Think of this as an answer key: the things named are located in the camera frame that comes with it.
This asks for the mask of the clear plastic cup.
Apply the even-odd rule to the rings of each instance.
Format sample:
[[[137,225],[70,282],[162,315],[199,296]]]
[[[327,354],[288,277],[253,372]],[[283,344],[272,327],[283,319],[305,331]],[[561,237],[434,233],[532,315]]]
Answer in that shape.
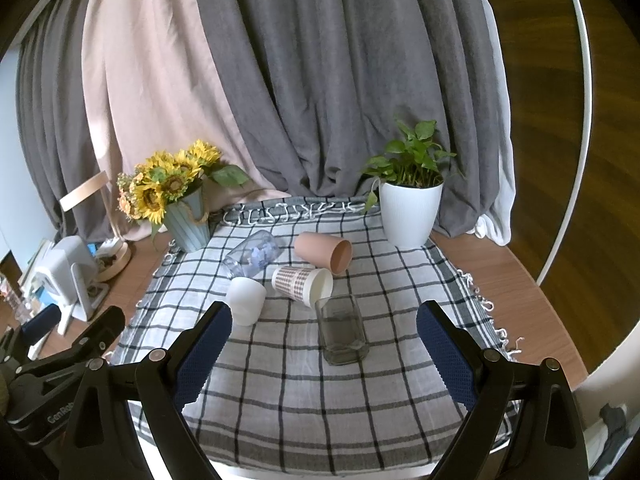
[[[268,231],[259,230],[232,249],[222,265],[232,278],[252,278],[282,254],[281,243]]]

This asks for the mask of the white frosted cup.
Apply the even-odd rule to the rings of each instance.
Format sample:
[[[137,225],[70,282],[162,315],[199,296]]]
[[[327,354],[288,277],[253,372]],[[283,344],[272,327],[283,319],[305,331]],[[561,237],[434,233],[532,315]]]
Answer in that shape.
[[[254,325],[264,307],[267,291],[252,278],[232,278],[226,295],[233,322],[239,326]]]

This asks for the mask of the checkered paper cup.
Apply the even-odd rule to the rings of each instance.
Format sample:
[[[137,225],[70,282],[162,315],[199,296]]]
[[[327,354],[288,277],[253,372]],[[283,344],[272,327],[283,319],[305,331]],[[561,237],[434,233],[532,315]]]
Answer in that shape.
[[[332,295],[333,284],[329,270],[306,266],[278,266],[271,278],[274,290],[309,309]]]

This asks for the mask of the pink cup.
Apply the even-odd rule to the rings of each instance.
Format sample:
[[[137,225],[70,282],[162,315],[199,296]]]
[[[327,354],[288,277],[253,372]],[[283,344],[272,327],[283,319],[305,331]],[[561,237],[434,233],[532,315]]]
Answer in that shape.
[[[300,233],[294,242],[294,250],[299,258],[328,269],[334,275],[344,273],[352,262],[352,243],[330,234]]]

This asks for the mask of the white desk fan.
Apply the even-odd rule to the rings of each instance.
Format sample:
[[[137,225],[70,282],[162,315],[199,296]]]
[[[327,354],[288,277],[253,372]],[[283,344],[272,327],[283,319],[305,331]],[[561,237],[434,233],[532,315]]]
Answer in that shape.
[[[62,238],[36,267],[36,278],[61,311],[56,331],[64,336],[72,318],[89,322],[108,292],[96,281],[96,260],[78,235]]]

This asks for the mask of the wooden desk lamp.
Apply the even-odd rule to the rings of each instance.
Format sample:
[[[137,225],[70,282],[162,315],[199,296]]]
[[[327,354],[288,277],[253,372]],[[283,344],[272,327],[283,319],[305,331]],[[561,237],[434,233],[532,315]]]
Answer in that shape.
[[[64,195],[58,202],[62,211],[66,212],[78,206],[90,196],[100,193],[105,208],[111,237],[104,240],[94,253],[94,260],[98,264],[96,281],[105,283],[114,278],[126,268],[131,259],[131,249],[122,237],[122,233],[114,219],[110,199],[110,178],[105,171],[100,171],[83,184]]]

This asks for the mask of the ribbed blue vase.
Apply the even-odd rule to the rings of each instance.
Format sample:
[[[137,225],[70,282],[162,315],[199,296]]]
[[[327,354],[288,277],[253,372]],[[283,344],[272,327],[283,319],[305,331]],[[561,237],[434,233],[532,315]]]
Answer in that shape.
[[[203,249],[210,239],[208,215],[203,188],[200,186],[167,205],[164,226],[182,250],[196,252]]]

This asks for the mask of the sunflower bouquet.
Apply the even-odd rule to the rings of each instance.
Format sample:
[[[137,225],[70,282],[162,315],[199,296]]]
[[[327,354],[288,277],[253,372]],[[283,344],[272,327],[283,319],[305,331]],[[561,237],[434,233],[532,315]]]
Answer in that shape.
[[[117,176],[117,208],[129,221],[149,221],[159,228],[170,205],[196,191],[209,178],[224,188],[247,184],[250,177],[239,166],[225,162],[222,151],[207,141],[196,140],[175,153],[156,151],[132,174]]]

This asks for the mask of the checkered tablecloth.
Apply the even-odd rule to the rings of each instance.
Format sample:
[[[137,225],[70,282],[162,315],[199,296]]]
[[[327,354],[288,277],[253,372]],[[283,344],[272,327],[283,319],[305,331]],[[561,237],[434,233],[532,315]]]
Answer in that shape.
[[[237,327],[198,398],[183,411],[215,462],[276,474],[347,476],[436,463],[464,419],[416,332],[416,309],[439,303],[483,348],[501,349],[486,304],[433,243],[401,250],[378,212],[360,200],[287,198],[218,212],[197,252],[171,249],[122,332],[113,360],[137,362],[170,346],[226,296],[222,262],[258,231],[282,244],[279,263],[296,266],[295,237],[326,233],[352,243],[352,262],[334,282],[358,300],[369,351],[359,363],[328,364],[310,310],[268,292],[258,322]]]

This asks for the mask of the smoky square glass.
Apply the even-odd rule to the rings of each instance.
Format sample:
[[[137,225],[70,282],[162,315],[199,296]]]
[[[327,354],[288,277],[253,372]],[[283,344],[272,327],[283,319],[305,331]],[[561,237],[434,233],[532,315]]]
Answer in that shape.
[[[358,298],[354,295],[319,299],[314,305],[323,359],[333,366],[362,361],[369,353]]]

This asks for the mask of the beige curtain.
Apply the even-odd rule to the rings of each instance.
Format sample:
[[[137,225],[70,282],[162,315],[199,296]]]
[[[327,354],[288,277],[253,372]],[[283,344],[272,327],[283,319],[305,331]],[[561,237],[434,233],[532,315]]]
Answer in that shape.
[[[283,197],[241,136],[198,0],[89,0],[81,70],[96,161],[111,179],[204,140],[250,176],[242,188],[206,184],[210,208]]]

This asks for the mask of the white plant pot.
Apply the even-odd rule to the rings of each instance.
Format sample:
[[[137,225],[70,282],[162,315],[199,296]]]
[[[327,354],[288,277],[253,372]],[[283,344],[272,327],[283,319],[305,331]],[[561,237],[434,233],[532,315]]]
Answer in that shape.
[[[400,249],[423,246],[430,236],[442,198],[442,184],[407,188],[383,183],[380,204],[385,236]]]

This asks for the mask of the green pothos plant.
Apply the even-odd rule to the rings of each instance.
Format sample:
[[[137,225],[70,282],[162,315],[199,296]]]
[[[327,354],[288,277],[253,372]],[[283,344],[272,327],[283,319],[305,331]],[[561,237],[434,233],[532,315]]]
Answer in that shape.
[[[445,160],[457,156],[435,140],[435,119],[420,120],[414,127],[399,118],[395,122],[402,139],[388,142],[384,153],[369,158],[362,168],[363,174],[375,178],[364,203],[365,212],[378,203],[375,185],[379,188],[383,183],[402,188],[436,188],[445,180],[440,167]]]

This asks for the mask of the grey curtain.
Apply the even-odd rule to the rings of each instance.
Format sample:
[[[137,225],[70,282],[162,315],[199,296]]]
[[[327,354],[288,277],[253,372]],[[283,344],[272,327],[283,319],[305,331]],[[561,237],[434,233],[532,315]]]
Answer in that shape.
[[[25,35],[17,69],[18,138],[58,235],[97,242],[98,198],[58,202],[100,171],[81,48],[89,0],[50,0]],[[488,0],[198,0],[224,93],[254,165],[292,196],[367,192],[361,169],[397,118],[435,119],[457,156],[436,226],[499,245],[515,198],[510,104]]]

